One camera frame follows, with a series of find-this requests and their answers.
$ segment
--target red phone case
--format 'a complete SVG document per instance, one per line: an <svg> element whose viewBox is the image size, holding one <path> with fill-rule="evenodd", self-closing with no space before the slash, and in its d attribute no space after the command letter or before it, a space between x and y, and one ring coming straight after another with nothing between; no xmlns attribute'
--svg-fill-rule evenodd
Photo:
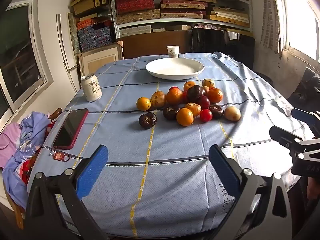
<svg viewBox="0 0 320 240"><path fill-rule="evenodd" d="M54 146L54 147L53 147L54 149L70 150L70 149L73 148L73 146L75 145L75 142L76 142L76 140L77 140L78 134L79 134L79 132L80 132L80 129L81 129L81 127L82 127L82 125L83 125L83 123L84 123L84 120L85 120L85 118L87 117L88 113L89 113L89 110L87 109L87 111L84 113L81 121L79 122L79 125L78 125L78 127L77 127L76 133L75 133L75 135L74 135L74 137L73 137L73 139L72 139L72 141L71 141L71 144L70 144L69 146Z"/></svg>

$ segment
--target table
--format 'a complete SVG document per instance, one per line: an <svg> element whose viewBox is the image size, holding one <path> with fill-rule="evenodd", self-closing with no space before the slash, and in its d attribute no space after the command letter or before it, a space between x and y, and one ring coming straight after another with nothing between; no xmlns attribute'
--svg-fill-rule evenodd
<svg viewBox="0 0 320 240"><path fill-rule="evenodd" d="M201 123L196 119L184 128L164 119L157 110L153 129L139 126L141 112L135 106L139 97L150 98L157 90L167 93L170 87L183 88L185 83L147 73L148 62L164 57L167 55L138 57L100 68L96 76L102 97L89 103L80 90L71 100L44 143L28 190L37 172L61 174L104 144L109 151L108 163L90 195L83 198L85 206L108 234L160 238L215 228L232 206L234 198L225 193L208 160L213 144L257 175L282 174L290 189L299 178L290 173L289 150L270 139L269 128L277 125L304 139L311 139L312 132L306 124L284 114L276 102L281 95L273 87L224 54L187 53L180 57L204 64L205 70L193 80L201 83L205 78L213 79L224 93L220 105L240 109L239 122L221 119ZM71 160L55 161L50 155L52 142L69 111L80 108L88 108L89 114L75 146L65 151ZM68 225L76 231L61 198L59 205Z"/></svg>

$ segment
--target window frame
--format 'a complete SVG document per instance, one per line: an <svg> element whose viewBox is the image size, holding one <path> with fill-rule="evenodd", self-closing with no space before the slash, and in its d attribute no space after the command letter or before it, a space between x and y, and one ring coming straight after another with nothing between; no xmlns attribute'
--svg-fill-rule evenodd
<svg viewBox="0 0 320 240"><path fill-rule="evenodd" d="M9 109L0 117L0 131L17 112L24 106L31 104L31 101L34 101L41 92L53 83L40 35L38 0L12 0L7 10L21 6L28 6L30 40L41 78L13 102L0 69L0 93L2 92L9 106Z"/></svg>
<svg viewBox="0 0 320 240"><path fill-rule="evenodd" d="M293 54L294 56L300 58L301 60L308 63L316 72L320 73L320 60L319 60L319 51L320 51L320 33L319 33L319 26L320 21L317 17L317 14L315 13L314 9L312 8L312 4L310 0L308 0L308 4L315 15L315 21L316 21L316 35L317 35L317 48L316 48L316 59L309 57L308 55L304 54L303 52L293 48L290 46L290 34L289 34L289 28L287 26L287 19L288 19L288 10L287 10L287 1L281 0L283 12L284 12L284 24L285 24L285 33L284 33L284 42L283 42L283 50Z"/></svg>

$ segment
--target fruit pile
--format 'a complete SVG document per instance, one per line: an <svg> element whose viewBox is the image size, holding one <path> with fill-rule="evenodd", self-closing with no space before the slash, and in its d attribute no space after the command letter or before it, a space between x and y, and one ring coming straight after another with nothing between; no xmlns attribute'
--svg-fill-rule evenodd
<svg viewBox="0 0 320 240"><path fill-rule="evenodd" d="M225 110L217 103L223 99L220 89L214 87L214 81L205 79L202 87L196 85L194 81L188 81L183 86L183 92L178 87L171 87L167 94L162 91L155 92L151 99L139 98L137 108L140 111L147 111L152 108L163 108L166 102L170 105L163 109L166 119L177 122L182 126L189 126L194 118L199 117L202 122L225 117L230 121L237 122L241 118L240 110L234 106L229 106ZM185 103L184 108L179 108L179 104ZM154 113L148 112L140 116L139 124L149 129L157 122Z"/></svg>

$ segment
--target metal shelving unit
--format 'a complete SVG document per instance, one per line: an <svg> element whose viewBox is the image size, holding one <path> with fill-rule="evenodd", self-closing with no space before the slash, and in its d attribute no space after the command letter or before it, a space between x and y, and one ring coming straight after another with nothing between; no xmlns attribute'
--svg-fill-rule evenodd
<svg viewBox="0 0 320 240"><path fill-rule="evenodd" d="M146 24L151 24L151 23L163 23L163 22L209 23L209 24L223 25L223 26L228 26L228 27L252 32L253 24L252 24L252 3L251 3L251 0L249 0L249 1L236 0L236 1L244 3L249 7L248 11L249 11L249 15L250 15L250 28L227 23L227 22L220 22L220 21L207 20L207 19L194 19L194 18L161 18L161 19L152 19L152 20L136 21L136 22L130 22L130 23L124 23L124 24L117 24L116 23L115 0L110 0L110 7L111 7L111 14L112 14L112 19L113 19L113 23L114 23L114 28L115 28L115 35L116 35L117 39L120 38L120 29L121 28L126 28L129 26L136 26L136 25L146 25Z"/></svg>
<svg viewBox="0 0 320 240"><path fill-rule="evenodd" d="M250 31L250 28L242 27L236 24L232 23L226 23L226 22L220 22L220 21L214 21L214 20L207 20L207 19L194 19L194 18L160 18L160 19L152 19L152 20L144 20L144 21L136 21L136 22L130 22L130 23L123 23L118 24L118 28L125 28L130 26L136 26L136 25L146 25L150 23L163 23L163 22L190 22L190 23L210 23L210 24L219 24L224 25L232 28L238 28L245 31Z"/></svg>

